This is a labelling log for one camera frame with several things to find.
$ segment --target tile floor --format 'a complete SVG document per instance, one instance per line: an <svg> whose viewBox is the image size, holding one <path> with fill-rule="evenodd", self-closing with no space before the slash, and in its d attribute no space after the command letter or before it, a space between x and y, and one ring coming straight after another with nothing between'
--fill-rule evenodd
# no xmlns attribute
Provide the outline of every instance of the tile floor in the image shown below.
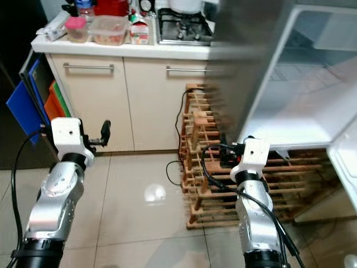
<svg viewBox="0 0 357 268"><path fill-rule="evenodd" d="M244 267L236 228L188 231L187 209L179 187L166 179L174 154L97 157L86 171L61 267L237 268ZM178 165L171 165L179 181ZM17 176L23 225L47 169L21 170ZM0 171L0 267L16 245L9 171ZM343 267L357 253L357 221L287 226L307 268ZM290 257L292 267L297 262Z"/></svg>

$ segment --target pink container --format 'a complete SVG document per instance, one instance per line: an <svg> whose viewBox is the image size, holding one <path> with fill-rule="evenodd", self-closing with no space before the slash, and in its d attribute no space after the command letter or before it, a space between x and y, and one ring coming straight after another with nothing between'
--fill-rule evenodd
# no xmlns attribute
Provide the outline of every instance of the pink container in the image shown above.
<svg viewBox="0 0 357 268"><path fill-rule="evenodd" d="M65 26L68 32L68 39L71 42L84 43L88 39L86 19L83 17L69 17Z"/></svg>

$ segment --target open refrigerator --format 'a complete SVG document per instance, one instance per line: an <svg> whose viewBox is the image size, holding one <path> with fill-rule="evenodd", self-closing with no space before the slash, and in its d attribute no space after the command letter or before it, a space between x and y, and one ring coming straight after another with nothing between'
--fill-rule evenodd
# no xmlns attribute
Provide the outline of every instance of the open refrigerator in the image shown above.
<svg viewBox="0 0 357 268"><path fill-rule="evenodd" d="M218 19L211 103L228 143L251 135L283 152L326 148L357 211L357 3L300 2L272 1L266 14L223 3L235 32L225 38Z"/></svg>

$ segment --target plastic container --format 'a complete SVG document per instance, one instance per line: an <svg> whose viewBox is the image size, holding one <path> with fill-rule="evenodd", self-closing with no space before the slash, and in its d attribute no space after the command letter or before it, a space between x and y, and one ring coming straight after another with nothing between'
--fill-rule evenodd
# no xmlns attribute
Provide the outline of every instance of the plastic container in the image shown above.
<svg viewBox="0 0 357 268"><path fill-rule="evenodd" d="M65 26L71 42L84 43L88 39L86 19L82 17L69 17Z"/></svg>
<svg viewBox="0 0 357 268"><path fill-rule="evenodd" d="M123 43L128 26L128 18L98 16L90 25L90 34L101 45L119 46Z"/></svg>
<svg viewBox="0 0 357 268"><path fill-rule="evenodd" d="M97 0L94 6L96 16L111 15L111 16L127 16L129 15L128 0Z"/></svg>
<svg viewBox="0 0 357 268"><path fill-rule="evenodd" d="M91 24L94 19L94 10L91 0L75 0L75 3L78 15L85 18L88 24Z"/></svg>

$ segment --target kitchen cabinet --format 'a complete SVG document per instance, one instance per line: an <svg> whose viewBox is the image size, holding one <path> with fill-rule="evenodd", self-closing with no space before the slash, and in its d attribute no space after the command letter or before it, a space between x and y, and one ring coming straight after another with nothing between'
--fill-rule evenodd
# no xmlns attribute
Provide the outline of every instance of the kitchen cabinet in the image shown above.
<svg viewBox="0 0 357 268"><path fill-rule="evenodd" d="M135 150L177 149L181 97L187 83L203 83L206 62L124 58L124 66Z"/></svg>
<svg viewBox="0 0 357 268"><path fill-rule="evenodd" d="M90 138L100 137L109 119L111 136L98 151L133 151L123 58L52 54L63 90Z"/></svg>

